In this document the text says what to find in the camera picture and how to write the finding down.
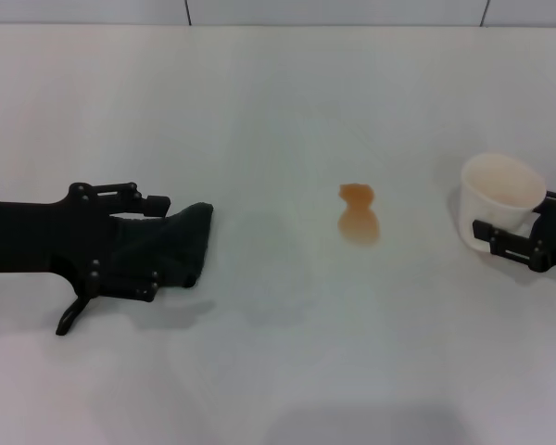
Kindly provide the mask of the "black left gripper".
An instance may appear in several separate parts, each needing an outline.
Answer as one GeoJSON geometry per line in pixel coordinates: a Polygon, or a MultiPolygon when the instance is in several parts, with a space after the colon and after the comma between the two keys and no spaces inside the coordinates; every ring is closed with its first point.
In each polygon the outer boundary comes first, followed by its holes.
{"type": "MultiPolygon", "coordinates": [[[[136,183],[74,183],[61,200],[21,203],[0,200],[0,273],[51,273],[53,256],[82,258],[100,250],[111,231],[111,215],[129,213],[163,218],[171,206],[165,196],[144,197],[136,183]]],[[[153,301],[161,286],[157,271],[119,271],[90,263],[90,298],[153,301]]]]}

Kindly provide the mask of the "dark blue rag with strap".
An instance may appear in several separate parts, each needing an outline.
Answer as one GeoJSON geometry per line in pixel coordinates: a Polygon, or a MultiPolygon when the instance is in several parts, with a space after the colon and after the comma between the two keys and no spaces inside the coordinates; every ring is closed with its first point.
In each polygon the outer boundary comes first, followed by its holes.
{"type": "Polygon", "coordinates": [[[161,275],[160,289],[194,286],[205,264],[213,211],[212,205],[200,202],[157,219],[109,217],[111,231],[98,252],[93,251],[84,258],[76,253],[71,260],[53,256],[49,271],[65,278],[76,294],[76,299],[62,314],[56,334],[65,336],[93,300],[90,298],[93,260],[119,271],[157,271],[161,275]]]}

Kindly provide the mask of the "brown liquid stain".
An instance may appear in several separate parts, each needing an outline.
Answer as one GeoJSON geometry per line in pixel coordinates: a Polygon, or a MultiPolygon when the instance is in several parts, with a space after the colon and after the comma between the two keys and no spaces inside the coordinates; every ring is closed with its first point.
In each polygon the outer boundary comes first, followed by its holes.
{"type": "Polygon", "coordinates": [[[372,209],[373,189],[367,184],[341,184],[339,197],[346,203],[337,227],[340,234],[357,246],[371,246],[380,236],[380,223],[372,209]]]}

